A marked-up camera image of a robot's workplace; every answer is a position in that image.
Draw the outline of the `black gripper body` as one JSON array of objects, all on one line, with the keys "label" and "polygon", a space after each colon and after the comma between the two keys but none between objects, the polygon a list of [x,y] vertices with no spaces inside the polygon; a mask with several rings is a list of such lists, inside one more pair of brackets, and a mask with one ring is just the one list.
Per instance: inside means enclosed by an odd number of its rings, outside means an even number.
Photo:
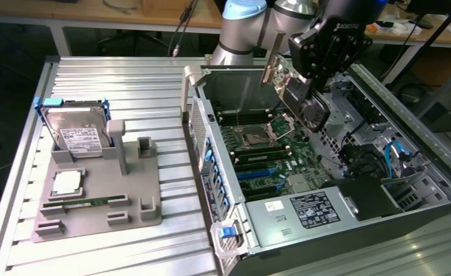
[{"label": "black gripper body", "polygon": [[365,26],[372,24],[384,9],[380,0],[318,1],[318,11],[310,27],[318,37],[332,35],[362,36]]}]

